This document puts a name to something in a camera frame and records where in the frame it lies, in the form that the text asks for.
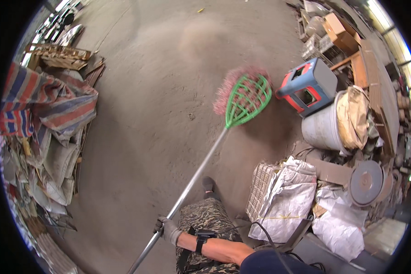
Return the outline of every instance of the black cable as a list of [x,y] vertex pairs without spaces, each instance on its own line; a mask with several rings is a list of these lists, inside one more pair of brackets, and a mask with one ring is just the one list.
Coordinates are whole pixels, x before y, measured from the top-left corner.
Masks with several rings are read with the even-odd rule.
[[269,244],[274,248],[274,250],[277,253],[277,256],[279,257],[279,260],[281,261],[281,263],[283,264],[283,266],[285,267],[286,271],[289,274],[293,274],[292,271],[290,270],[290,268],[287,266],[287,264],[285,263],[285,261],[282,258],[282,255],[280,254],[280,252],[277,250],[275,244],[273,243],[273,240],[271,239],[271,236],[269,235],[269,233],[266,231],[266,229],[259,223],[259,222],[253,222],[253,224],[258,224],[259,227],[263,230],[263,232],[266,234],[266,236],[268,237],[268,241]]
[[241,228],[241,227],[245,227],[245,226],[251,226],[251,225],[252,225],[252,224],[240,225],[240,226],[237,226],[237,227],[233,227],[233,228],[224,230],[224,231],[222,231],[222,232],[217,232],[216,234],[224,234],[224,233],[229,232],[229,231],[232,231],[232,230],[234,230],[234,229]]
[[322,263],[311,263],[310,266],[316,267],[320,269],[321,271],[323,271],[324,273],[326,272],[326,269]]
[[280,254],[280,252],[277,250],[276,246],[274,245],[274,242],[273,242],[273,240],[271,239],[271,236],[269,236],[269,234],[268,234],[268,232],[266,231],[266,229],[265,229],[259,222],[252,222],[251,224],[248,224],[248,225],[241,225],[241,226],[238,226],[238,227],[233,227],[233,228],[230,228],[230,229],[225,230],[225,231],[223,231],[223,232],[219,232],[219,233],[217,233],[217,234],[226,233],[226,232],[229,232],[229,231],[231,231],[231,230],[233,230],[233,229],[240,228],[240,227],[252,226],[253,224],[258,224],[259,227],[260,227],[260,228],[263,230],[263,232],[266,234],[266,236],[267,236],[267,238],[268,238],[268,241],[269,241],[269,244],[270,244],[270,245],[272,246],[272,248],[276,251],[277,256],[279,257],[279,260],[281,261],[281,263],[282,263],[283,266],[285,267],[286,271],[287,271],[289,274],[294,274],[294,273],[292,273],[292,271],[290,270],[290,268],[287,266],[287,264],[286,264],[285,261],[283,260],[282,255]]
[[[288,271],[289,274],[293,274],[292,271],[290,270],[290,268],[286,265],[285,261],[283,260],[282,254],[277,250],[277,248],[276,248],[273,240],[271,239],[271,236],[269,236],[269,233],[266,231],[266,229],[265,229],[259,222],[252,222],[251,224],[240,225],[240,226],[237,226],[237,227],[233,227],[233,228],[224,230],[224,231],[222,231],[222,232],[217,232],[217,234],[223,234],[223,233],[232,231],[232,230],[237,229],[237,228],[240,228],[240,227],[252,226],[253,224],[258,224],[259,227],[263,230],[263,232],[266,234],[266,236],[267,236],[267,238],[268,238],[269,244],[270,244],[271,247],[276,251],[277,256],[279,257],[279,260],[280,260],[280,262],[283,264],[283,266],[285,267],[286,271]],[[287,254],[288,254],[288,255],[293,255],[293,256],[294,256],[295,258],[297,258],[300,262],[305,263],[305,262],[300,258],[299,255],[297,255],[297,254],[295,254],[295,253],[293,253],[293,252],[288,252]],[[320,270],[323,271],[324,273],[326,272],[326,269],[325,269],[325,267],[324,267],[324,265],[323,265],[322,263],[312,263],[312,264],[310,264],[309,266],[312,266],[312,267],[315,267],[315,268],[317,268],[317,269],[320,269]]]
[[305,262],[303,261],[303,259],[300,258],[299,255],[297,255],[297,254],[295,254],[295,253],[293,253],[293,252],[288,252],[287,254],[293,255],[293,256],[294,256],[295,258],[297,258],[300,262],[305,263]]

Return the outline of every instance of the navy sleeve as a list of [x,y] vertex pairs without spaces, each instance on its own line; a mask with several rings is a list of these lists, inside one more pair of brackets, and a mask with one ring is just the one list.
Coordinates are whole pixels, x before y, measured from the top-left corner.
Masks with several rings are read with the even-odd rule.
[[[300,262],[291,255],[282,253],[286,265],[294,274],[322,274],[315,267]],[[287,274],[286,268],[281,263],[277,253],[271,249],[263,249],[254,252],[243,260],[241,274]]]

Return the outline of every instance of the plastic bucket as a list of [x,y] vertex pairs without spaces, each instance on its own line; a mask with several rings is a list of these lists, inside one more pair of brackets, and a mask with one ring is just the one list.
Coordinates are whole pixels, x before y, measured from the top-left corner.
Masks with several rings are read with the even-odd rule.
[[342,155],[351,155],[342,144],[337,120],[337,103],[345,92],[338,92],[333,104],[301,121],[303,138],[310,145],[326,150],[338,150]]

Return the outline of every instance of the shoe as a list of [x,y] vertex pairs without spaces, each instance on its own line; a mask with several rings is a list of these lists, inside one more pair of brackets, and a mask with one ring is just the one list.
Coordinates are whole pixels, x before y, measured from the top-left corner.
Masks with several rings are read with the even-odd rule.
[[214,179],[207,176],[203,178],[202,185],[203,185],[204,191],[213,191],[216,183]]

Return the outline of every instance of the metal disc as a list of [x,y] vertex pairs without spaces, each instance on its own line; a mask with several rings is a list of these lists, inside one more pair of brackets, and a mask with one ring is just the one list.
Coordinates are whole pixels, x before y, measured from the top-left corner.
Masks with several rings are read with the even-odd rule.
[[376,202],[382,202],[388,197],[388,195],[391,193],[391,190],[393,189],[393,183],[393,174],[391,172],[384,174],[384,183],[382,184],[382,189],[380,190],[380,193],[376,198]]
[[350,196],[358,206],[374,202],[382,189],[384,176],[375,161],[363,161],[353,171],[350,180]]

